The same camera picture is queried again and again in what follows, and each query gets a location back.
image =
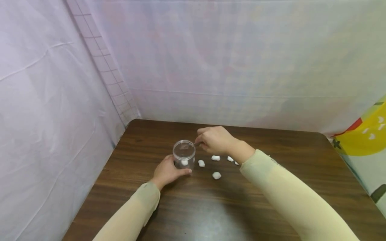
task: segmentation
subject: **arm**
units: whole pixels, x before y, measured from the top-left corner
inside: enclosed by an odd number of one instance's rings
[[[190,169],[178,170],[168,155],[157,166],[154,177],[131,196],[131,198],[110,218],[95,236],[94,241],[134,241],[142,227],[158,206],[162,188],[180,176],[191,173]]]
[[[198,134],[198,141],[205,143],[203,149],[232,156],[241,164],[241,173],[261,189],[302,240],[358,240],[326,201],[262,151],[237,140],[220,126],[199,129]]]
[[[136,240],[142,227],[157,208],[160,196],[161,193],[154,183],[142,184],[103,226],[94,241]]]

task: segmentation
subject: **white curtain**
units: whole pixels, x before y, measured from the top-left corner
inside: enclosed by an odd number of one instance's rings
[[[60,240],[125,125],[62,0],[0,22],[0,240]]]
[[[87,0],[144,119],[344,131],[386,92],[386,2]]]

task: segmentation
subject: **wrist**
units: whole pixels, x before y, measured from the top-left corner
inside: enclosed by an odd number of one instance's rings
[[[154,177],[150,179],[149,182],[152,182],[158,188],[159,191],[161,191],[165,186],[162,181]]]
[[[255,154],[255,148],[251,147],[245,141],[237,140],[231,148],[228,150],[228,155],[235,159],[238,163],[243,164],[253,154]]]

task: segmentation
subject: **clear plastic jar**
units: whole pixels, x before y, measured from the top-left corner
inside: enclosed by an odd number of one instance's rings
[[[196,148],[192,146],[192,142],[188,140],[180,140],[174,144],[173,155],[174,165],[178,169],[190,168],[193,170],[196,154]]]

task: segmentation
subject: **hand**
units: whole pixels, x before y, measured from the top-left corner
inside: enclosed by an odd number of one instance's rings
[[[197,134],[195,143],[203,142],[200,147],[215,155],[228,155],[232,146],[239,142],[222,126],[201,128]]]
[[[255,148],[234,138],[222,126],[198,129],[197,134],[195,143],[203,142],[200,147],[204,151],[215,155],[231,156],[240,164],[243,164],[255,153]]]
[[[191,169],[177,169],[174,166],[173,155],[167,155],[161,163],[158,164],[154,171],[154,176],[150,181],[161,191],[165,185],[174,182],[180,176],[190,173],[192,173]]]

